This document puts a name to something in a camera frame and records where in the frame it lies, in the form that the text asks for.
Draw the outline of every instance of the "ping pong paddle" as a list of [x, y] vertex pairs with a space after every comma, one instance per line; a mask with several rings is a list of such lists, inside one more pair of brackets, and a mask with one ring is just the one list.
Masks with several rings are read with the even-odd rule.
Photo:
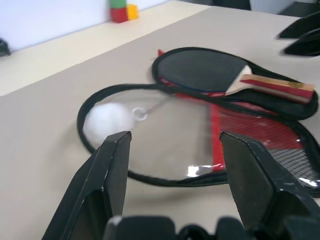
[[157, 63], [157, 70], [166, 84], [174, 84], [212, 97], [253, 89], [307, 104], [312, 99], [315, 88], [311, 84], [254, 75], [245, 60], [202, 49], [169, 54]]

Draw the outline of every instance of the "red block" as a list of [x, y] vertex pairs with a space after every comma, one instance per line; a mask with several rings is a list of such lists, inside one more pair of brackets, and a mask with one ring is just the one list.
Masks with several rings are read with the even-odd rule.
[[165, 54], [165, 52], [161, 49], [158, 49], [158, 57], [162, 56], [163, 54]]
[[127, 8], [110, 8], [111, 20], [115, 23], [128, 21]]

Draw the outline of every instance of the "beige table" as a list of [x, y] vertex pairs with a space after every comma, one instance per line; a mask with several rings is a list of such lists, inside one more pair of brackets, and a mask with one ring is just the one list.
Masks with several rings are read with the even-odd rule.
[[[280, 49], [289, 41], [275, 40], [275, 35], [295, 18], [205, 8], [173, 1], [143, 12], [139, 23], [110, 25], [116, 36], [110, 41], [111, 45], [104, 44], [110, 37], [104, 34], [110, 29], [110, 23], [106, 23], [44, 43], [39, 48], [17, 52], [12, 58], [1, 58], [1, 94], [4, 95], [0, 97], [1, 239], [42, 237], [74, 173], [89, 157], [76, 131], [80, 105], [92, 93], [110, 85], [148, 83], [150, 65], [158, 48], [163, 47], [165, 51], [185, 46], [215, 48], [272, 71], [319, 84], [317, 58], [302, 61], [279, 56]], [[200, 13], [176, 22], [197, 12]], [[176, 23], [152, 32], [172, 22]], [[146, 25], [155, 27], [146, 30]], [[141, 32], [127, 38], [136, 31]], [[144, 37], [122, 45], [141, 36]], [[81, 51], [87, 42], [92, 44]], [[33, 59], [30, 53], [34, 54], [33, 63], [30, 63]], [[305, 124], [319, 141], [318, 118], [317, 114]], [[132, 132], [134, 149], [137, 145], [134, 139], [147, 136], [148, 131], [134, 129]], [[147, 147], [141, 151], [145, 149], [152, 156], [154, 149]], [[178, 229], [188, 223], [198, 223], [209, 231], [214, 229], [219, 216], [239, 216], [228, 185], [159, 188], [130, 179], [123, 214], [167, 215]]]

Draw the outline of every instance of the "green block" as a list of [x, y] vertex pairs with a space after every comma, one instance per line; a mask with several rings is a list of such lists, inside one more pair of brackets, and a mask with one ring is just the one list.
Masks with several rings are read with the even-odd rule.
[[127, 7], [127, 0], [109, 0], [110, 8], [122, 9]]

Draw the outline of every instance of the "wooden handle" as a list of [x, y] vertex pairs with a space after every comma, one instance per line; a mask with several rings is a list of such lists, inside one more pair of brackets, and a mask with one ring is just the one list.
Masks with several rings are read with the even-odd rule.
[[309, 103], [315, 86], [300, 82], [279, 80], [258, 75], [243, 75], [240, 82], [249, 84], [257, 91], [278, 96], [299, 103]]

